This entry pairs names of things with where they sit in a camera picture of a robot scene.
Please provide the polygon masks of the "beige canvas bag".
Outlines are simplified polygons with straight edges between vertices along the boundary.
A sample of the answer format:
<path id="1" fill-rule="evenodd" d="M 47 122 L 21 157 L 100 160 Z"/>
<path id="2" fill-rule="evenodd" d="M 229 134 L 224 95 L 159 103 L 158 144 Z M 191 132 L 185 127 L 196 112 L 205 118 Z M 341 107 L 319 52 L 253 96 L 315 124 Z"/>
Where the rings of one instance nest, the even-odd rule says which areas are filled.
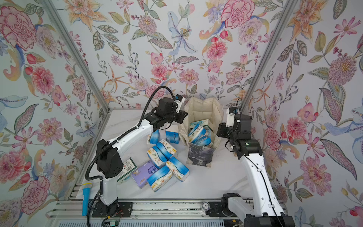
<path id="1" fill-rule="evenodd" d="M 187 164 L 211 167 L 213 154 L 221 139 L 216 135 L 224 113 L 216 98 L 204 100 L 192 97 L 184 111 L 187 117 L 178 126 L 179 135 L 187 149 Z"/>

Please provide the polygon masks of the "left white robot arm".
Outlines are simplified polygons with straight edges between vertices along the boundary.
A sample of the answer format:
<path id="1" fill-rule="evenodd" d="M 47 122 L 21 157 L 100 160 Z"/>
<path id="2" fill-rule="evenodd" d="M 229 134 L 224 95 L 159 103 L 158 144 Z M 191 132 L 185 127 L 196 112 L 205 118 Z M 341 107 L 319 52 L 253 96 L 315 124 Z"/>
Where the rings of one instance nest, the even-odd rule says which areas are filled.
<path id="1" fill-rule="evenodd" d="M 100 200 L 110 206 L 118 200 L 116 185 L 117 176 L 123 169 L 122 155 L 130 150 L 142 138 L 152 134 L 166 123 L 183 123 L 188 115 L 183 111 L 185 98 L 176 95 L 175 98 L 164 97 L 151 112 L 143 111 L 141 122 L 113 141 L 101 140 L 96 149 L 95 163 L 100 173 Z"/>

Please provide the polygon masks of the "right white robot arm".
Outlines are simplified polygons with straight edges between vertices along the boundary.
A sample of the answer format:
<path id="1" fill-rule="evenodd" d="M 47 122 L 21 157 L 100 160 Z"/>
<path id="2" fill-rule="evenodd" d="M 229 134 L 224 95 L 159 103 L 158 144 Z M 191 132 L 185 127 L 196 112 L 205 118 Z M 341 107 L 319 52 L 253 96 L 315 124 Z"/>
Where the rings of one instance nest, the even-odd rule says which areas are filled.
<path id="1" fill-rule="evenodd" d="M 275 196 L 265 167 L 260 143 L 251 137 L 251 116 L 229 113 L 217 136 L 227 138 L 225 148 L 234 152 L 244 167 L 252 190 L 253 204 L 239 194 L 224 194 L 223 212 L 234 214 L 245 227 L 293 227 L 293 217 L 284 213 Z"/>

